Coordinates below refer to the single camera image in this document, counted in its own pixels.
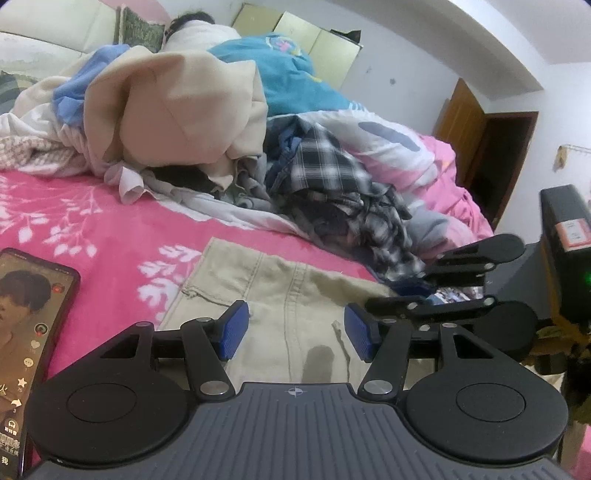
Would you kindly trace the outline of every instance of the fabric fold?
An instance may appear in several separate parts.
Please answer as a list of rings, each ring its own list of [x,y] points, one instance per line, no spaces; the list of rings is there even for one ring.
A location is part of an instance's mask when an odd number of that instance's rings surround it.
[[[262,153],[267,104],[253,61],[226,64],[203,51],[134,47],[86,91],[89,145],[106,163],[207,164],[224,189],[233,161]]]

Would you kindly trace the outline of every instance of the door frame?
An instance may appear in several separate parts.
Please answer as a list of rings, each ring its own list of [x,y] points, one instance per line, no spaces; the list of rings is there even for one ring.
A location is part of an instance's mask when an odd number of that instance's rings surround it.
[[[499,208],[495,213],[495,216],[492,221],[491,227],[493,229],[496,228],[501,216],[503,215],[505,208],[507,207],[507,203],[509,203],[509,199],[511,198],[511,194],[513,193],[513,189],[515,188],[515,184],[517,183],[517,179],[519,178],[519,174],[521,173],[521,169],[523,168],[523,163],[525,162],[525,158],[527,156],[527,152],[530,148],[531,139],[534,135],[535,126],[538,122],[538,115],[539,112],[501,112],[501,113],[487,113],[485,115],[486,121],[488,123],[489,120],[499,120],[499,119],[514,119],[514,118],[529,118],[530,125],[527,129],[527,133],[525,135],[526,141],[524,145],[521,147],[521,151],[519,152],[519,156],[517,157],[517,162],[515,163],[515,167],[513,169],[513,173],[511,174],[511,179],[509,180],[509,185],[507,186],[507,190],[503,195],[501,203],[499,204]],[[480,143],[478,148],[476,149],[476,154],[470,164],[470,168],[466,173],[466,177],[464,178],[463,187],[465,189],[469,189],[472,185],[472,181],[476,176],[476,172],[478,171],[478,167],[482,162],[482,158],[485,152],[485,145],[486,141],[488,140],[488,136],[486,134],[486,127],[482,138],[480,139]]]

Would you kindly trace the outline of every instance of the teal blanket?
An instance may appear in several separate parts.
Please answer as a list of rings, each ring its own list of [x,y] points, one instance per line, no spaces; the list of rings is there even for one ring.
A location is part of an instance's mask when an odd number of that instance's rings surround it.
[[[229,40],[210,53],[226,63],[254,60],[261,74],[268,116],[319,110],[365,110],[314,76],[310,57],[279,33]]]

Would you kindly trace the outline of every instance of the plaid shirt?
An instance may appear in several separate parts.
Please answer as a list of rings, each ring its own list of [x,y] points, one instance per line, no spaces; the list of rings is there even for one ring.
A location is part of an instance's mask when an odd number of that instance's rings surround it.
[[[324,127],[297,115],[267,123],[265,183],[320,247],[366,264],[382,281],[415,275],[410,214],[394,187],[372,181],[363,164]]]

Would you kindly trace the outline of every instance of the khaki pants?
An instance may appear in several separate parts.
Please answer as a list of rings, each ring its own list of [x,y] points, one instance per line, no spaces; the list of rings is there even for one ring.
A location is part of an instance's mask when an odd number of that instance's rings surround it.
[[[238,390],[245,381],[349,382],[356,389],[368,364],[345,333],[343,310],[389,295],[378,283],[212,239],[160,329],[196,317],[218,318],[235,300],[250,309],[248,331],[226,366]]]

